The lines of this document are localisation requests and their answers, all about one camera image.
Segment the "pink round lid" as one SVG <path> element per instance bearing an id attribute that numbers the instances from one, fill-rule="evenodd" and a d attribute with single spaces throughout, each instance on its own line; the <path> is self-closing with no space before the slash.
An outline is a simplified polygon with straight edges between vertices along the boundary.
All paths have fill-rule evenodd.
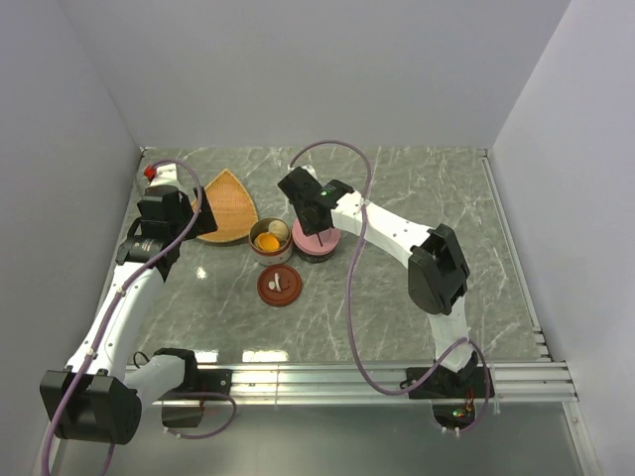
<path id="1" fill-rule="evenodd" d="M 335 228 L 328 228 L 313 235 L 306 234 L 299 219 L 294 221 L 292 235 L 295 245 L 312 256 L 325 256 L 333 252 L 340 240 L 340 231 Z"/>

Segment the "dark steel lunch tin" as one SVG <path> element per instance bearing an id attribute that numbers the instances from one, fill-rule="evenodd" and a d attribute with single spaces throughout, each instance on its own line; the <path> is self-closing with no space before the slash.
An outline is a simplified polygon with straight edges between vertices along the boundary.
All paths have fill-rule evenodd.
<path id="1" fill-rule="evenodd" d="M 331 250 L 330 252 L 325 254 L 313 254 L 313 253 L 306 252 L 299 247 L 295 247 L 295 251 L 301 260 L 310 264 L 324 263 L 328 261 L 329 259 L 331 259 L 333 255 L 335 254 L 335 250 Z"/>

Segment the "orange egg tart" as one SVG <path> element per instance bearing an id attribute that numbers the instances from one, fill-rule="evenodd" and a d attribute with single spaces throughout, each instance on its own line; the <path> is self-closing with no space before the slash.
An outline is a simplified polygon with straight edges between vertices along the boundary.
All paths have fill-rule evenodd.
<path id="1" fill-rule="evenodd" d="M 281 248 L 281 243 L 269 232 L 263 232 L 256 237 L 255 246 L 265 253 L 273 253 Z"/>

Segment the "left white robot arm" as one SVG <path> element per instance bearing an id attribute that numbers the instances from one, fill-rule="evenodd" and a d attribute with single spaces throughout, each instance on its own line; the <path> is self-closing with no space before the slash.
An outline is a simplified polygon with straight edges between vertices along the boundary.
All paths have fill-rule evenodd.
<path id="1" fill-rule="evenodd" d="M 165 394 L 193 396 L 200 374 L 193 351 L 163 348 L 142 370 L 126 374 L 141 320 L 180 256 L 182 242 L 216 230 L 202 187 L 194 200 L 174 185 L 148 187 L 115 256 L 112 283 L 84 342 L 40 393 L 54 436 L 124 445 L 143 410 Z"/>

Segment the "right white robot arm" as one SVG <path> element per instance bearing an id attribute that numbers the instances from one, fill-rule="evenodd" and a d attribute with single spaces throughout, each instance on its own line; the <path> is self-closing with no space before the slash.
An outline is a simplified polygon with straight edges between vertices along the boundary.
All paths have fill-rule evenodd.
<path id="1" fill-rule="evenodd" d="M 477 366 L 465 316 L 469 269 L 453 229 L 409 221 L 340 180 L 320 184 L 302 167 L 288 172 L 278 187 L 294 207 L 306 235 L 329 229 L 348 232 L 406 268 L 408 295 L 431 326 L 441 366 L 439 388 L 452 397 L 468 389 Z"/>

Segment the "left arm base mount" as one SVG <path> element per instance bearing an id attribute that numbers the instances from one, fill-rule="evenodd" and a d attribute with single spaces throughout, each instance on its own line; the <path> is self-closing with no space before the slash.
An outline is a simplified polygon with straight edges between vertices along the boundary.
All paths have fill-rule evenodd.
<path id="1" fill-rule="evenodd" d="M 146 406 L 163 402 L 162 424 L 164 433 L 182 440 L 203 440 L 227 430 L 237 416 L 237 404 L 230 396 L 233 371 L 225 368 L 186 370 L 184 379 L 166 388 L 165 384 L 152 384 L 139 392 Z M 196 428 L 205 415 L 208 402 L 226 402 L 230 406 L 227 420 L 217 429 L 205 433 L 183 433 L 182 428 Z"/>

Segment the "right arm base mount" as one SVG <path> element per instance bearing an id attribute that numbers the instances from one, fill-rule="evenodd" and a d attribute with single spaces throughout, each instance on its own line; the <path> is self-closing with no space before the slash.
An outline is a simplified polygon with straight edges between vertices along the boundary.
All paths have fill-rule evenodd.
<path id="1" fill-rule="evenodd" d="M 487 405 L 495 396 L 495 390 L 487 368 L 469 365 L 454 373 L 439 366 L 431 377 L 407 395 L 410 400 L 431 400 L 436 423 L 443 431 L 460 436 L 481 418 L 476 401 L 482 400 Z"/>

